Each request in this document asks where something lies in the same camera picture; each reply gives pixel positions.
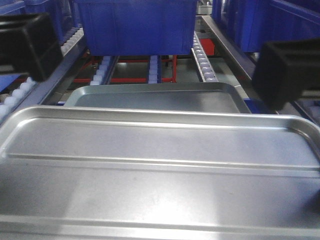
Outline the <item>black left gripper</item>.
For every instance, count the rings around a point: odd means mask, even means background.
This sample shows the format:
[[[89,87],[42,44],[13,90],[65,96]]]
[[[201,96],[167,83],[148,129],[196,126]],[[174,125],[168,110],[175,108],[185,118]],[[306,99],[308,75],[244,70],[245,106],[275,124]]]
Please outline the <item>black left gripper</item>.
[[[44,82],[64,57],[47,12],[0,16],[0,73]]]

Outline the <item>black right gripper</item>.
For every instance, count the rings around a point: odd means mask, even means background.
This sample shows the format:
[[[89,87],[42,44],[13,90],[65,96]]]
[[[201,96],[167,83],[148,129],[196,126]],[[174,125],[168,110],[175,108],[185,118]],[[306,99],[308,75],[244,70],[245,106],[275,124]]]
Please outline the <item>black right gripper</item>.
[[[320,39],[267,41],[260,50],[252,86],[271,110],[281,110],[320,88]]]

